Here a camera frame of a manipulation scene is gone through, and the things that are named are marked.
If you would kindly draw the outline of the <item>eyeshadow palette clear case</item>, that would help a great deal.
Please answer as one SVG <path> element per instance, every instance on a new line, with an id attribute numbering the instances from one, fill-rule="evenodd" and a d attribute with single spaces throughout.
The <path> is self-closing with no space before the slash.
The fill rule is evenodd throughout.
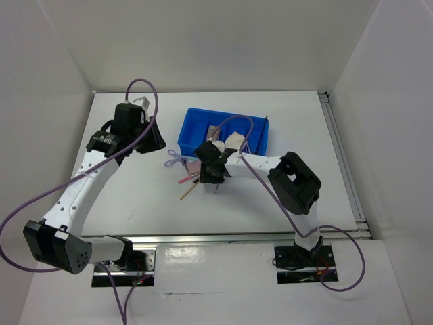
<path id="1" fill-rule="evenodd" d="M 219 137 L 221 134 L 221 127 L 217 125 L 210 125 L 206 134 L 206 141 L 219 141 Z"/>

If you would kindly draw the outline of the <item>beige makeup sponge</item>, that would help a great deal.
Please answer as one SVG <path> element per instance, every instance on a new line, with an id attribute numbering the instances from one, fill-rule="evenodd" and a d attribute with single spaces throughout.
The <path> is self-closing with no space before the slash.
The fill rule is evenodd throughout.
<path id="1" fill-rule="evenodd" d="M 244 140 L 244 136 L 234 131 L 226 140 L 226 146 L 239 146 Z"/>

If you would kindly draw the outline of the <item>round beige powder puff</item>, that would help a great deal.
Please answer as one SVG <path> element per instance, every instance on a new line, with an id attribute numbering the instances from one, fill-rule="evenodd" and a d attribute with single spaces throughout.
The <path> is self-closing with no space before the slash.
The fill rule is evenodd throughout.
<path id="1" fill-rule="evenodd" d="M 243 140 L 244 139 L 239 135 L 230 136 L 225 140 L 224 147 L 225 149 L 233 149 L 238 151 L 241 147 Z"/>

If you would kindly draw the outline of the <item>black fan brush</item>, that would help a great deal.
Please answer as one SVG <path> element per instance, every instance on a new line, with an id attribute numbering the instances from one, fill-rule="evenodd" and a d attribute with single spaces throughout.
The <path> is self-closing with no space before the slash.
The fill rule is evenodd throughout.
<path id="1" fill-rule="evenodd" d="M 258 151 L 260 150 L 260 145 L 261 145 L 261 142 L 262 142 L 262 139 L 263 139 L 263 135 L 265 133 L 265 129 L 266 129 L 267 123 L 268 123 L 268 115 L 266 115 L 266 117 L 265 117 L 265 121 L 264 121 L 263 127 L 261 129 L 260 137 L 258 139 L 258 143 L 257 143 L 256 149 L 254 151 L 254 154 L 258 154 Z"/>

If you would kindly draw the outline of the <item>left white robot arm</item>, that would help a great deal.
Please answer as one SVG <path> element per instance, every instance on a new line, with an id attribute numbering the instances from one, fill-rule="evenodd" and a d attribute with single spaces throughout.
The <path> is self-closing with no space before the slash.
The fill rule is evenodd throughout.
<path id="1" fill-rule="evenodd" d="M 78 274 L 88 264 L 105 261 L 125 270 L 140 256 L 124 237 L 82 238 L 81 234 L 89 211 L 123 160 L 133 151 L 145 154 L 165 148 L 148 106 L 146 97 L 140 104 L 119 103 L 114 118 L 90 137 L 75 174 L 77 180 L 40 221 L 28 221 L 24 226 L 24 237 L 36 261 Z"/>

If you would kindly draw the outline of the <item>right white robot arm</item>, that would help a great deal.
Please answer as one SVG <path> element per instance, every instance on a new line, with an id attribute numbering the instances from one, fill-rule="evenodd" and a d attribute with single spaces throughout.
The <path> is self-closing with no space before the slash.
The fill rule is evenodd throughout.
<path id="1" fill-rule="evenodd" d="M 202 143 L 194 155 L 201 162 L 202 183 L 220 184 L 230 177 L 257 179 L 295 231 L 296 260 L 302 265 L 317 260 L 323 242 L 317 216 L 321 181 L 299 155 L 259 156 L 236 147 L 220 149 L 210 141 Z"/>

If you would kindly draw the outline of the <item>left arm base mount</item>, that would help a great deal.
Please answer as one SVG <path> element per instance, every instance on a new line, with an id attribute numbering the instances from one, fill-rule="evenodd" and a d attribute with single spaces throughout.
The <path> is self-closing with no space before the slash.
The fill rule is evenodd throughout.
<path id="1" fill-rule="evenodd" d="M 113 261 L 104 261 L 104 265 L 110 271 L 116 287 L 153 287 L 156 247 L 145 246 L 143 249 L 134 251 L 125 266 L 119 266 Z"/>

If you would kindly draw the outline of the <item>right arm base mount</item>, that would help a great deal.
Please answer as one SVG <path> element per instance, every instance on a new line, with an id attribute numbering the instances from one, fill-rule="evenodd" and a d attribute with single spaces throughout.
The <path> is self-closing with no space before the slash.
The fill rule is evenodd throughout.
<path id="1" fill-rule="evenodd" d="M 276 269 L 278 284 L 308 284 L 337 282 L 338 272 L 332 246 L 323 245 L 314 257 L 308 257 L 292 246 L 275 246 L 272 265 Z"/>

